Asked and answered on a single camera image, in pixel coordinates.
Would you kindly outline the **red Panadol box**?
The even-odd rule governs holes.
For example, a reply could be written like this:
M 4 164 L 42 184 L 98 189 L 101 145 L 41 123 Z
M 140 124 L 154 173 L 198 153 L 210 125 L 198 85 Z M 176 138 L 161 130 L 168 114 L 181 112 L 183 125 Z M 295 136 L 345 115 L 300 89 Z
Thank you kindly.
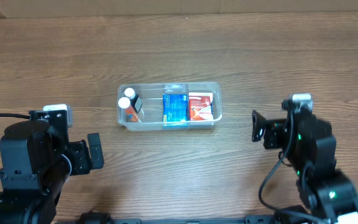
M 213 94 L 189 92 L 189 114 L 191 121 L 209 121 L 213 119 Z

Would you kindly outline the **orange tablet tube white cap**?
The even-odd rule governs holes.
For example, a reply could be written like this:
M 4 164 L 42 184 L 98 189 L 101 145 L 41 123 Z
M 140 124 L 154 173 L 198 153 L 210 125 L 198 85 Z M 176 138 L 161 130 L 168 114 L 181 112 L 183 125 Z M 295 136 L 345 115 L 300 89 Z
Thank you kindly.
M 128 117 L 128 119 L 131 121 L 131 122 L 138 122 L 139 121 L 139 110 L 132 105 L 132 101 L 124 96 L 124 97 L 121 97 L 118 102 L 117 102 L 118 106 L 120 107 L 120 109 L 124 110 L 126 116 Z

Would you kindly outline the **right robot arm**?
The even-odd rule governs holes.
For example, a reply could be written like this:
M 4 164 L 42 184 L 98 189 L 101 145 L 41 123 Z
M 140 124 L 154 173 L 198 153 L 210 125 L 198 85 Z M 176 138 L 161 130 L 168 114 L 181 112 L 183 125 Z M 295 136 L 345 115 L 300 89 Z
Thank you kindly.
M 252 112 L 252 141 L 280 149 L 278 162 L 288 160 L 297 176 L 303 202 L 272 207 L 273 215 L 250 215 L 246 223 L 358 223 L 358 193 L 352 181 L 336 168 L 336 139 L 329 122 L 308 109 L 287 109 L 285 119 L 265 119 Z

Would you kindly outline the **dark brown bottle white cap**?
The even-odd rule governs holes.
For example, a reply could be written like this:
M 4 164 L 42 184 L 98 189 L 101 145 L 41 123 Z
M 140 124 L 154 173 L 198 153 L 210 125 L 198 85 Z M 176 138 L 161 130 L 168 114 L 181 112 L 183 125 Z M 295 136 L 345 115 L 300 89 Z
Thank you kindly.
M 133 109 L 138 113 L 142 107 L 142 100 L 139 94 L 133 88 L 126 88 L 124 96 L 130 99 Z

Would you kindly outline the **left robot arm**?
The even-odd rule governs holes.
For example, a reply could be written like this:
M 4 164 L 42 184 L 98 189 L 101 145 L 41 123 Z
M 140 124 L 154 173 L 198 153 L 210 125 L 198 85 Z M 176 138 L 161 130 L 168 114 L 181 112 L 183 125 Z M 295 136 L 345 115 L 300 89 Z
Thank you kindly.
M 103 168 L 100 136 L 71 142 L 67 110 L 20 117 L 0 139 L 0 223 L 51 223 L 67 178 Z

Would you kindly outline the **blue VapoDrops box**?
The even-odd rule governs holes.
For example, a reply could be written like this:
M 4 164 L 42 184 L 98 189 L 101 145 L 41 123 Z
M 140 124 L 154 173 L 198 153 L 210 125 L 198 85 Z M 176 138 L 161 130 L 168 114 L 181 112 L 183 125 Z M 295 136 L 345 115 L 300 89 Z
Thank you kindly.
M 188 121 L 188 95 L 163 95 L 163 122 Z

